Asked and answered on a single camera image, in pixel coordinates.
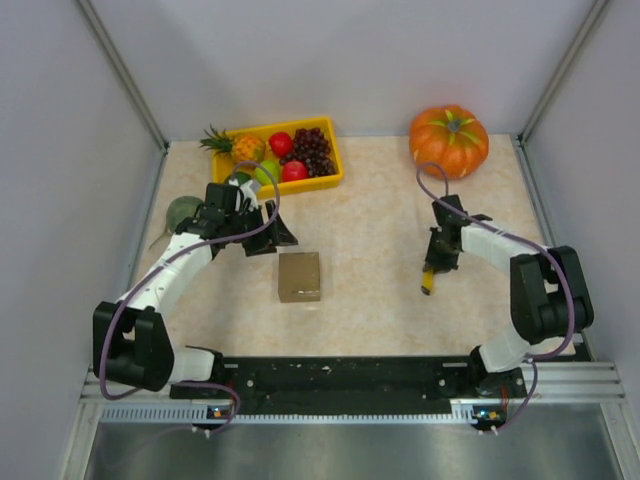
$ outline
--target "yellow tray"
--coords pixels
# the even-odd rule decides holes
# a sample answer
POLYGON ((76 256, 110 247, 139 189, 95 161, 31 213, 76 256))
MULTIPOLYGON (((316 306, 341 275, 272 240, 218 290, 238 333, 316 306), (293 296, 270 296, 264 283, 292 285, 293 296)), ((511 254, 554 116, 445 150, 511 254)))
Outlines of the yellow tray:
MULTIPOLYGON (((340 159, 340 152, 338 151, 338 142, 336 141, 336 134, 333 131, 331 119, 329 117, 307 118, 304 120, 296 120, 293 122, 273 123, 271 125, 264 125, 261 127, 231 130, 227 133, 230 136, 237 135, 239 133, 253 133, 254 135, 258 135, 267 144, 267 151, 265 152, 264 159, 275 159, 277 161, 278 159, 269 147, 269 137, 271 135, 277 132, 287 132, 289 135, 291 135, 291 138, 293 138, 297 129, 311 129, 314 127, 320 128, 325 138, 329 141, 329 145, 331 147, 329 158, 336 167, 336 174, 328 175, 326 177, 306 178, 304 180, 297 180, 295 182, 278 183, 280 195, 289 195, 292 193, 309 192, 311 190, 321 190, 324 188, 337 187, 340 184, 342 177, 344 177, 344 168, 342 167, 342 160, 340 159)), ((231 175, 233 166, 234 162, 233 160, 231 160, 231 157, 228 154, 215 155, 214 152, 212 164, 213 181, 215 183, 224 182, 225 179, 229 175, 231 175)), ((251 169, 240 168, 240 170, 249 174, 253 174, 253 171, 251 169)), ((274 195, 275 193, 272 185, 265 185, 258 192, 258 198, 260 199, 271 198, 274 195)))

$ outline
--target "white wall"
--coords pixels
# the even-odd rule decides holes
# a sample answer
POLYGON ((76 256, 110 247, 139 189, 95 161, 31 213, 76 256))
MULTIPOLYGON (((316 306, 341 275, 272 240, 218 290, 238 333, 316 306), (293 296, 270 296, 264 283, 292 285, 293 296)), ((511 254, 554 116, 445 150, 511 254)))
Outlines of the white wall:
POLYGON ((640 420, 640 3, 613 2, 530 142, 561 242, 581 256, 591 339, 640 420))
POLYGON ((329 114, 405 132, 459 102, 519 132, 591 0, 94 0, 169 139, 329 114))
POLYGON ((74 2, 0 16, 0 478, 54 478, 158 150, 74 2))

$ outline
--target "brown box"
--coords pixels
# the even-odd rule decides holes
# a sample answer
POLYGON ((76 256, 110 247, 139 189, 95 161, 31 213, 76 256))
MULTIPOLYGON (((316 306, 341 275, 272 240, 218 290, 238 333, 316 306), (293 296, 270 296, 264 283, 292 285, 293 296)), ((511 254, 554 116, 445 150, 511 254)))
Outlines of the brown box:
POLYGON ((278 264, 278 296, 282 303, 320 300, 318 252, 281 253, 278 264))

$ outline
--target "bunch of grapes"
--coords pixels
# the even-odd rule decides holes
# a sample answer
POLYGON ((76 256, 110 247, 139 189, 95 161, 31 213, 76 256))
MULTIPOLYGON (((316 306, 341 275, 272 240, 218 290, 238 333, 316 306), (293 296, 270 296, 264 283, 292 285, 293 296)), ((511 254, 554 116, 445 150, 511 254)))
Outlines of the bunch of grapes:
POLYGON ((299 160, 307 167, 309 177, 335 175, 336 167, 329 158, 330 153, 329 141, 318 127, 299 128, 293 137, 293 150, 280 159, 280 165, 299 160))

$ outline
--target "pumpkin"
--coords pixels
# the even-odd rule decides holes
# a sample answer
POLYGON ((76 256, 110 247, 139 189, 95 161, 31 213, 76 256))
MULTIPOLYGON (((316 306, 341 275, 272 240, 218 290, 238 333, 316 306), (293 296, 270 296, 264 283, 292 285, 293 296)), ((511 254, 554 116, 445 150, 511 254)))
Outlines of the pumpkin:
MULTIPOLYGON (((429 108, 411 123, 409 147, 416 165, 434 162, 449 178, 473 173, 489 154, 489 136, 469 111, 458 105, 429 108)), ((436 167, 426 167, 431 176, 442 178, 436 167)))

